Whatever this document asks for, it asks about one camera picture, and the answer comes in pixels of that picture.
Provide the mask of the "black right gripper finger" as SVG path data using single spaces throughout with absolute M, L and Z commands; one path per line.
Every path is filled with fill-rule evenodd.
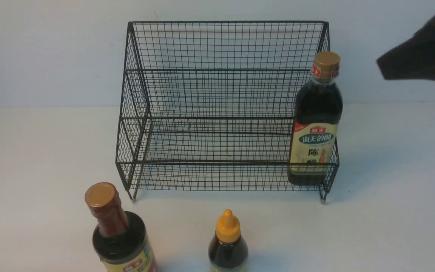
M 376 63 L 386 80 L 435 82 L 435 15 L 407 41 L 380 56 Z

